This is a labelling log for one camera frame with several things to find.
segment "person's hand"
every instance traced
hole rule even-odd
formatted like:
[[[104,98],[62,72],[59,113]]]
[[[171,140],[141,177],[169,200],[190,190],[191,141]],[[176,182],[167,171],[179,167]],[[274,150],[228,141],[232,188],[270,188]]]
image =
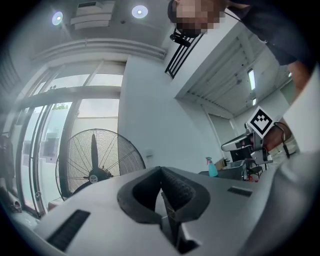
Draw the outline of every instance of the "person's hand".
[[[287,140],[291,137],[292,133],[287,126],[281,123],[278,123],[277,125],[284,130],[285,139]],[[282,130],[276,126],[273,126],[263,138],[263,146],[265,147],[265,149],[267,151],[270,151],[280,145],[282,143],[282,135]]]

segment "person's arm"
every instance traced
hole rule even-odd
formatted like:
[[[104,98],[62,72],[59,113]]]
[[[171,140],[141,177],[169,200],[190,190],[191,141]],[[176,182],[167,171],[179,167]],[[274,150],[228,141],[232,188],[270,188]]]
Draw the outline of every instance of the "person's arm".
[[[299,94],[305,88],[311,75],[307,67],[298,60],[289,64],[288,70],[292,74],[292,80],[295,85],[294,100],[296,100]],[[279,122],[286,124],[286,122],[283,119],[281,119]],[[279,126],[281,126],[281,128],[284,129],[285,139],[289,139],[292,135],[290,129],[286,125],[279,124]],[[263,146],[266,148],[267,151],[274,149],[276,146],[282,143],[281,136],[282,131],[278,127],[272,127],[263,139]]]

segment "dark shirt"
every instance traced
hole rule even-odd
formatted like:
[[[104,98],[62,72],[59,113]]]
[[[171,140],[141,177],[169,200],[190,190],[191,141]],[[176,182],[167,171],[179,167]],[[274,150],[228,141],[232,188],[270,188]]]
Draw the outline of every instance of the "dark shirt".
[[[312,71],[316,63],[310,46],[299,26],[272,0],[232,0],[249,7],[228,9],[266,44],[280,65],[295,61],[304,63]]]

